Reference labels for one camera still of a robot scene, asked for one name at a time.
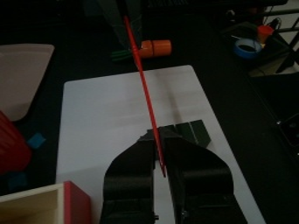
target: red rod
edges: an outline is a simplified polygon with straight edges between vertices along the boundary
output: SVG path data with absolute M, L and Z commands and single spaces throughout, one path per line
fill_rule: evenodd
M 140 74 L 140 78 L 141 78 L 141 82 L 142 82 L 144 98 L 145 98 L 145 102 L 146 102 L 146 108 L 148 108 L 148 113 L 149 113 L 150 123 L 152 123 L 152 128 L 153 128 L 153 139 L 154 139 L 156 148 L 157 148 L 158 162 L 160 162 L 160 166 L 161 166 L 161 170 L 162 170 L 162 175 L 165 176 L 162 146 L 161 146 L 158 131 L 156 128 L 154 111 L 153 111 L 153 106 L 152 106 L 152 102 L 150 102 L 150 96 L 149 96 L 149 92 L 148 92 L 148 88 L 146 88 L 146 84 L 145 84 L 142 63 L 141 63 L 141 59 L 138 56 L 134 35 L 130 30 L 129 21 L 128 21 L 126 16 L 124 17 L 124 20 L 125 20 L 125 31 L 126 31 L 126 35 L 128 35 L 128 39 L 129 39 L 130 50 L 132 50 L 132 54 L 133 54 L 133 58 L 134 58 L 134 65 L 136 65 L 136 68 L 137 68 L 137 71 Z

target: blue tape roll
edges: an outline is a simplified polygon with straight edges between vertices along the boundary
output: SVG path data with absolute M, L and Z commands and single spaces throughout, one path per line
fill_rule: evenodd
M 260 51 L 261 45 L 253 39 L 241 38 L 234 43 L 233 52 L 242 59 L 253 59 Z

